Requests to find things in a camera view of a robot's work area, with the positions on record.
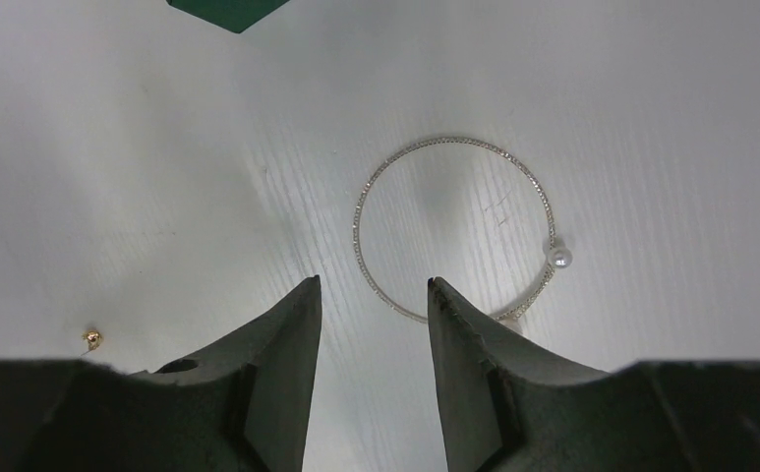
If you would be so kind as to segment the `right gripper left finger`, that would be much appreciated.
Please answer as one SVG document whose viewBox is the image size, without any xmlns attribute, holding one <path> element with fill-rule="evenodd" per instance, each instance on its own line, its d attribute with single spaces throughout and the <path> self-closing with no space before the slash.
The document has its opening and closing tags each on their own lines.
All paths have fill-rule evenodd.
<svg viewBox="0 0 760 472">
<path fill-rule="evenodd" d="M 135 377 L 173 392 L 227 383 L 221 434 L 260 471 L 300 471 L 321 330 L 322 283 L 314 275 L 210 345 Z"/>
</svg>

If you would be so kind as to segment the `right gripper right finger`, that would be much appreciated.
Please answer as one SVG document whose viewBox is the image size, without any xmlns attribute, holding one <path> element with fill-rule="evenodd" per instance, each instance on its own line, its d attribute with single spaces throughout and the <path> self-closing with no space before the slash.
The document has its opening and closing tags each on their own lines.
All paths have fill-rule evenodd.
<svg viewBox="0 0 760 472">
<path fill-rule="evenodd" d="M 428 329 L 447 467 L 495 471 L 525 442 L 516 386 L 582 384 L 605 372 L 570 361 L 428 282 Z"/>
</svg>

